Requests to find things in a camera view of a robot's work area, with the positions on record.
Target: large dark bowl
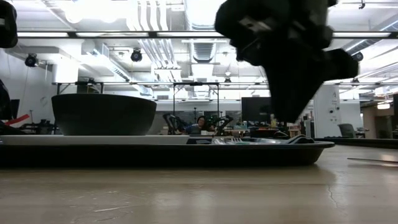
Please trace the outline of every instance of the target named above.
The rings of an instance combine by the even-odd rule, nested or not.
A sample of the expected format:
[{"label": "large dark bowl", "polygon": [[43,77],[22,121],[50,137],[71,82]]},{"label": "large dark bowl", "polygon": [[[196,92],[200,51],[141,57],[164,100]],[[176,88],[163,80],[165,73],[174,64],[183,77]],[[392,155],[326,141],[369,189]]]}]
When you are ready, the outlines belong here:
[{"label": "large dark bowl", "polygon": [[66,136],[143,136],[156,103],[131,96],[64,94],[52,97],[55,121]]}]

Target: office chair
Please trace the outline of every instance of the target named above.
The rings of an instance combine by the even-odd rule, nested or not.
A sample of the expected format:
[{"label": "office chair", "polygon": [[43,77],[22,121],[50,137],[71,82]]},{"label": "office chair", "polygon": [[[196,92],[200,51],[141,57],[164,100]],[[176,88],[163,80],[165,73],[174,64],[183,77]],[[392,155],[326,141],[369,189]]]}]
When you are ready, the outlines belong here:
[{"label": "office chair", "polygon": [[355,130],[352,124],[339,124],[341,136],[343,138],[356,138]]}]

